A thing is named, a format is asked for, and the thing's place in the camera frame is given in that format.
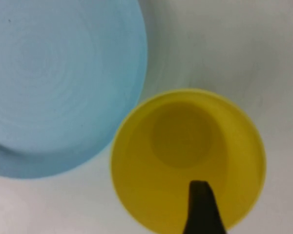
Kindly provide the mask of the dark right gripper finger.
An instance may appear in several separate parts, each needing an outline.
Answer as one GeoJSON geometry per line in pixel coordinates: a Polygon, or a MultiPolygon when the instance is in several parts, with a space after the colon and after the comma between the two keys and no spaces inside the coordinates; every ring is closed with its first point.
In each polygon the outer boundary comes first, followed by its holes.
{"type": "Polygon", "coordinates": [[[193,180],[189,185],[188,217],[184,234],[226,234],[216,199],[206,181],[193,180]]]}

